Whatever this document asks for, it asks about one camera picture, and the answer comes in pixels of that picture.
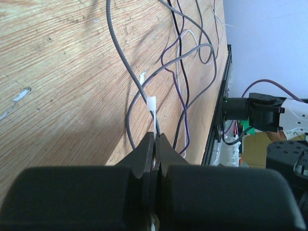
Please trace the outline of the white zip tie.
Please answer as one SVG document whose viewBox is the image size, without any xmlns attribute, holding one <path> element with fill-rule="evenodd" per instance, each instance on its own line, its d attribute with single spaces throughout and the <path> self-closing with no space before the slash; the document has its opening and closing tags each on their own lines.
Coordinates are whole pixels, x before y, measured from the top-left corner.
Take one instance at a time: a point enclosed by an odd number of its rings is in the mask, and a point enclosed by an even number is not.
<svg viewBox="0 0 308 231">
<path fill-rule="evenodd" d="M 153 123 L 154 123 L 154 138 L 157 135 L 157 121 L 156 121 L 156 97 L 151 96 L 147 98 L 146 101 L 147 110 L 153 115 Z"/>
</svg>

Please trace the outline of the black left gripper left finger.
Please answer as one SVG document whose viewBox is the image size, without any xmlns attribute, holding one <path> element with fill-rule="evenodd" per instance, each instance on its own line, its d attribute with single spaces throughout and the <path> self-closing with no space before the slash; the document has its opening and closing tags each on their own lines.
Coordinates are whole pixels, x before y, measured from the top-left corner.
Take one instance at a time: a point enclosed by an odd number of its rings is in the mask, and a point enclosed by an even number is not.
<svg viewBox="0 0 308 231">
<path fill-rule="evenodd" d="M 151 132 L 114 166 L 31 167 L 0 209 L 3 231 L 153 231 Z"/>
</svg>

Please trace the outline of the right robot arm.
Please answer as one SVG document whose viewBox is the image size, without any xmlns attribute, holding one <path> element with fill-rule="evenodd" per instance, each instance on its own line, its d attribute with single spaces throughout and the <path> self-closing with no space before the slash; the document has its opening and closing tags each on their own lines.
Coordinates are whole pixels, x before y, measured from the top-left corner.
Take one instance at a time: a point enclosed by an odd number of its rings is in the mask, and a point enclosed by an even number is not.
<svg viewBox="0 0 308 231">
<path fill-rule="evenodd" d="M 247 133 L 308 132 L 308 104 L 295 99 L 250 93 L 247 98 L 225 98 L 222 119 L 247 120 Z M 292 187 L 308 189 L 308 142 L 274 141 L 267 146 L 266 167 L 280 172 Z"/>
</svg>

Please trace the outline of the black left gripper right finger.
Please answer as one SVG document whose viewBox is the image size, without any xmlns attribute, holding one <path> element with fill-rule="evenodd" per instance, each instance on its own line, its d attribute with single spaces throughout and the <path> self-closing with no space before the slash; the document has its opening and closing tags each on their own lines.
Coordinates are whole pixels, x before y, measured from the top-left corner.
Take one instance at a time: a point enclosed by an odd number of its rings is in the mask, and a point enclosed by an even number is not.
<svg viewBox="0 0 308 231">
<path fill-rule="evenodd" d="M 191 165 L 155 138 L 154 211 L 165 231 L 304 231 L 291 187 L 273 169 Z"/>
</svg>

